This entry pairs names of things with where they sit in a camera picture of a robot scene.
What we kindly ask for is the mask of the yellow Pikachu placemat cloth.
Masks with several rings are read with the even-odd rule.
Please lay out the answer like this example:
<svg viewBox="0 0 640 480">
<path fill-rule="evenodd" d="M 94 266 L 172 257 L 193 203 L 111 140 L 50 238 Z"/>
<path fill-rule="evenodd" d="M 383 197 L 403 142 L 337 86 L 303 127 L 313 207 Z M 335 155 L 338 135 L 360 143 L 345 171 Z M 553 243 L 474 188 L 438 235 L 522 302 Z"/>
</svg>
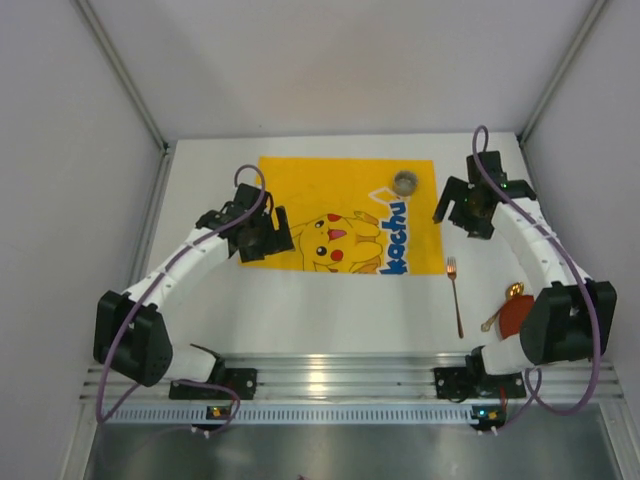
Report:
<svg viewBox="0 0 640 480">
<path fill-rule="evenodd" d="M 268 157 L 263 182 L 286 209 L 295 250 L 253 267 L 317 273 L 439 275 L 445 270 L 431 160 Z M 419 185 L 410 197 L 392 190 L 400 170 Z"/>
</svg>

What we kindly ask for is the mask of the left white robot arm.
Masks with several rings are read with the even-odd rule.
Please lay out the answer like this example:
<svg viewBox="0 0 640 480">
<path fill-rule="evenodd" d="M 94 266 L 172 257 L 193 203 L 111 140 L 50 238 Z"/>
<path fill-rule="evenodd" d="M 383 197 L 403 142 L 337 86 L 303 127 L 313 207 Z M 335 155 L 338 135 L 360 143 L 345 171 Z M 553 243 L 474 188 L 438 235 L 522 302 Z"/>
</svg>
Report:
<svg viewBox="0 0 640 480">
<path fill-rule="evenodd" d="M 245 183 L 221 210 L 203 214 L 179 247 L 124 292 L 97 305 L 94 359 L 135 383 L 210 382 L 222 367 L 212 350 L 182 341 L 181 305 L 215 268 L 233 257 L 263 260 L 294 247 L 284 207 L 270 192 Z"/>
</svg>

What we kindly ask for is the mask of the red plate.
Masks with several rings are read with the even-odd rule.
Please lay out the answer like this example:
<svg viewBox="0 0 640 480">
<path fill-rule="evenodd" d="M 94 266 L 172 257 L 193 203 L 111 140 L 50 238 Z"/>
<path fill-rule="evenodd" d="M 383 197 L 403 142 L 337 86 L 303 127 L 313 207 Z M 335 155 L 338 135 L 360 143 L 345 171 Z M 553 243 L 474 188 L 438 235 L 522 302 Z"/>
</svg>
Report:
<svg viewBox="0 0 640 480">
<path fill-rule="evenodd" d="M 501 311 L 498 330 L 502 339 L 516 335 L 535 303 L 532 295 L 521 295 L 511 300 Z"/>
</svg>

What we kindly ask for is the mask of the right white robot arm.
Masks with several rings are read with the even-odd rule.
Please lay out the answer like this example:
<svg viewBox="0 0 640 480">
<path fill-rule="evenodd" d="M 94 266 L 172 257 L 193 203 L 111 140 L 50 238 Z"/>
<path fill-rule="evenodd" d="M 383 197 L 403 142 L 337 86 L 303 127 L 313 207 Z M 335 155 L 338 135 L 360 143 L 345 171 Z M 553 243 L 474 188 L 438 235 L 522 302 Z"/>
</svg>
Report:
<svg viewBox="0 0 640 480">
<path fill-rule="evenodd" d="M 546 221 L 536 193 L 510 180 L 497 151 L 466 159 L 466 180 L 449 177 L 433 220 L 449 220 L 469 237 L 498 233 L 525 272 L 534 303 L 517 333 L 476 348 L 490 376 L 538 365 L 589 359 L 608 346 L 617 292 L 576 266 Z"/>
</svg>

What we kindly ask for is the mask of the copper fork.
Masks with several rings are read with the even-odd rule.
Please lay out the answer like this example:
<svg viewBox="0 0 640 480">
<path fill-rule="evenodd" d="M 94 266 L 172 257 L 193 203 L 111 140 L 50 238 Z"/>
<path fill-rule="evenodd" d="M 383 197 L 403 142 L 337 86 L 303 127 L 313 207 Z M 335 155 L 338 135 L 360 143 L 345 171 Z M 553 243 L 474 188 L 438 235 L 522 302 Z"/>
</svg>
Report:
<svg viewBox="0 0 640 480">
<path fill-rule="evenodd" d="M 458 300 L 458 293 L 457 293 L 457 286 L 456 286 L 457 264 L 456 264 L 456 259 L 454 257 L 452 257 L 452 256 L 449 256 L 446 259 L 446 274 L 447 274 L 447 277 L 450 280 L 451 286 L 452 286 L 458 338 L 459 339 L 463 339 L 464 338 L 464 328 L 463 328 L 462 319 L 461 319 L 459 300 Z"/>
</svg>

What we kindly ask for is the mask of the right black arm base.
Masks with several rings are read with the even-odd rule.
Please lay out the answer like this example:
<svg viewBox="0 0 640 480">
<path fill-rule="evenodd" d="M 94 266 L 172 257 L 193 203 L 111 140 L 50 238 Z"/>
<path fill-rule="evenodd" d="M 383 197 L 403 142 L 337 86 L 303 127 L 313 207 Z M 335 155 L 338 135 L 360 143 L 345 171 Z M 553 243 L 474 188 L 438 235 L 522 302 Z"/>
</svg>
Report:
<svg viewBox="0 0 640 480">
<path fill-rule="evenodd" d="M 522 399 L 527 396 L 521 374 L 474 375 L 466 367 L 433 369 L 436 397 L 454 403 L 476 399 Z"/>
</svg>

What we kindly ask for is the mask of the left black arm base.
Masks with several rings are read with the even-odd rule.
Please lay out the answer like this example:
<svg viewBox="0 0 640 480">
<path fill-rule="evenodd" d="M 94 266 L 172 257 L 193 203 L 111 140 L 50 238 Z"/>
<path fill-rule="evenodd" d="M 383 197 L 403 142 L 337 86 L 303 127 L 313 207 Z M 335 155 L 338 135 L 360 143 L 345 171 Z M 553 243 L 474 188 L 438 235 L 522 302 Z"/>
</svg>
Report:
<svg viewBox="0 0 640 480">
<path fill-rule="evenodd" d="M 210 384 L 219 385 L 233 390 L 241 400 L 252 400 L 256 393 L 258 371 L 254 368 L 226 368 L 218 374 Z M 173 382 L 169 390 L 171 400 L 224 400 L 230 399 L 225 392 L 204 389 L 202 387 L 187 386 Z"/>
</svg>

